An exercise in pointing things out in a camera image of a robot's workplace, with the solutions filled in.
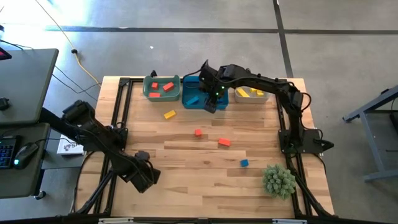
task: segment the desk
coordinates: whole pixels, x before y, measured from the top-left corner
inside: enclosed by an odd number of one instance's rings
[[[111,123],[119,78],[104,77],[103,80],[96,118],[104,125]],[[303,79],[290,81],[305,91]],[[264,105],[249,105],[236,103],[233,94],[230,89],[226,110],[211,114],[205,110],[186,110],[180,100],[151,103],[142,94],[142,84],[135,83],[127,118],[126,153],[149,152],[154,167],[162,173],[158,184],[144,194],[118,179],[111,215],[292,218],[291,199],[271,198],[262,189],[262,170],[269,164],[285,164],[277,138],[280,127],[275,98],[271,97]],[[175,110],[177,115],[166,120],[163,114],[170,110]],[[309,109],[303,113],[303,123],[313,127]],[[194,136],[195,129],[202,130],[201,138]],[[230,139],[231,147],[219,146],[218,138]],[[241,159],[249,160],[248,168],[240,168]],[[78,208],[98,185],[102,161],[100,152],[87,160],[78,186]],[[309,189],[324,208],[333,213],[322,163],[314,155],[303,154],[303,164]],[[298,197],[304,212],[301,191]]]
[[[35,124],[25,128],[9,131],[7,134],[22,136],[20,147],[28,142],[35,142],[40,139],[48,137],[50,125],[47,123]],[[9,128],[1,128],[0,133],[9,130]],[[37,194],[39,189],[36,189],[38,181],[41,183],[43,173],[42,159],[44,154],[45,141],[41,141],[39,150],[36,152],[32,160],[25,169],[4,169],[0,170],[0,198],[14,198],[27,197]]]
[[[0,125],[36,123],[58,50],[10,50],[9,53],[12,59],[0,61],[0,98],[10,99],[10,108],[0,113]]]

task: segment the green plant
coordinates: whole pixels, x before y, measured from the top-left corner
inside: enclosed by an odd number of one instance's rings
[[[280,197],[286,200],[292,193],[295,192],[296,180],[290,173],[290,170],[285,169],[280,164],[274,166],[267,166],[263,170],[262,183],[264,191],[272,195],[272,197]]]

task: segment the gray table leg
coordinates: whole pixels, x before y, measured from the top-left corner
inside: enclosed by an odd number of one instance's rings
[[[363,176],[363,179],[365,180],[365,182],[370,182],[372,180],[380,180],[390,177],[398,177],[398,169],[375,172],[373,174]]]
[[[397,97],[398,97],[398,85],[386,91],[385,93],[381,94],[380,96],[376,97],[369,103],[366,103],[364,106],[360,107],[359,109],[355,110],[349,115],[344,116],[343,120],[348,123],[355,118],[359,118],[360,113],[365,112],[367,110],[375,110]]]
[[[361,112],[359,114],[359,116],[361,117],[361,121],[362,121],[362,124],[365,129],[366,137],[367,137],[367,139],[369,141],[369,145],[372,149],[374,160],[376,161],[376,166],[379,169],[379,171],[382,171],[382,170],[384,170],[384,164],[381,159],[379,149],[377,148],[376,142],[374,140],[374,136],[372,134],[371,128],[369,127],[368,120],[366,119],[366,114],[364,112]]]

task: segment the wooden table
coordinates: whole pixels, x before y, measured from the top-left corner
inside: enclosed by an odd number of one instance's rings
[[[111,123],[119,78],[104,77],[103,80],[96,119],[104,125]],[[303,79],[290,81],[305,91]],[[166,120],[163,114],[170,110],[175,110],[177,115]],[[132,184],[118,179],[112,216],[294,216],[291,199],[272,198],[262,189],[262,170],[267,165],[285,166],[277,139],[280,127],[274,95],[264,105],[239,104],[230,89],[227,109],[211,114],[205,110],[186,110],[181,101],[151,103],[142,94],[142,84],[135,83],[127,120],[129,138],[126,152],[149,152],[154,167],[162,173],[158,184],[143,194],[138,193]],[[313,127],[310,109],[304,111],[303,122],[307,127]],[[194,136],[195,129],[202,130],[201,138]],[[231,147],[219,146],[219,138],[230,139]],[[240,167],[241,159],[249,160],[248,168]],[[78,186],[77,208],[98,185],[102,161],[100,152],[87,160]],[[303,164],[309,189],[326,211],[333,213],[322,163],[314,155],[303,154]],[[300,190],[298,199],[304,213]]]

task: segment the orange block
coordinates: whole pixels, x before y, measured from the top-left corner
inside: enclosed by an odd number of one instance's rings
[[[165,92],[168,92],[168,91],[174,89],[174,83],[169,82],[168,84],[163,86],[163,89],[164,89]]]
[[[222,144],[223,146],[230,146],[231,145],[231,141],[228,139],[219,139],[218,140],[218,144]]]
[[[152,83],[152,89],[157,90],[159,88],[158,83]]]
[[[160,97],[160,93],[149,93],[149,97]]]
[[[201,136],[201,129],[196,129],[195,130],[195,136],[200,137]]]

